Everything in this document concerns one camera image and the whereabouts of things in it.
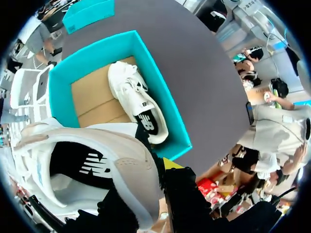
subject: n logo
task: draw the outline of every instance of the n logo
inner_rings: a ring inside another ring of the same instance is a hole
[[[88,154],[88,158],[84,162],[84,166],[79,172],[84,174],[91,173],[93,176],[112,178],[108,164],[104,163],[103,156],[100,154]]]
[[[149,116],[139,114],[138,117],[141,119],[141,123],[146,130],[154,130],[155,129],[154,125],[150,121]]]

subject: yellow tag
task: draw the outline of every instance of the yellow tag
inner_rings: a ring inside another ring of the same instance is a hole
[[[174,163],[173,161],[171,161],[167,158],[163,158],[163,161],[164,161],[165,170],[171,169],[171,168],[184,168],[181,165]]]

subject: white sneaker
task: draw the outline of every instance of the white sneaker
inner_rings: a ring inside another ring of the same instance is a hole
[[[141,123],[149,134],[151,144],[160,144],[169,132],[157,103],[147,94],[148,86],[137,71],[137,66],[125,62],[111,64],[109,86],[132,122]]]
[[[22,185],[61,217],[79,209],[97,214],[97,203],[114,184],[139,228],[149,229],[158,219],[160,186],[150,152],[135,138],[139,128],[136,123],[65,128],[54,118],[28,125],[13,152]]]

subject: backpack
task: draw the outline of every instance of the backpack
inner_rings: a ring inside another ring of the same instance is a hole
[[[286,82],[284,82],[280,78],[271,79],[272,88],[277,90],[278,96],[281,98],[285,98],[288,95],[288,86]]]

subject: round table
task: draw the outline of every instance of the round table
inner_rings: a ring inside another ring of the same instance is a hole
[[[199,175],[249,127],[247,96],[220,43],[174,0],[115,0],[115,16],[65,38],[62,59],[95,42],[137,30],[179,109],[193,149],[176,160]]]

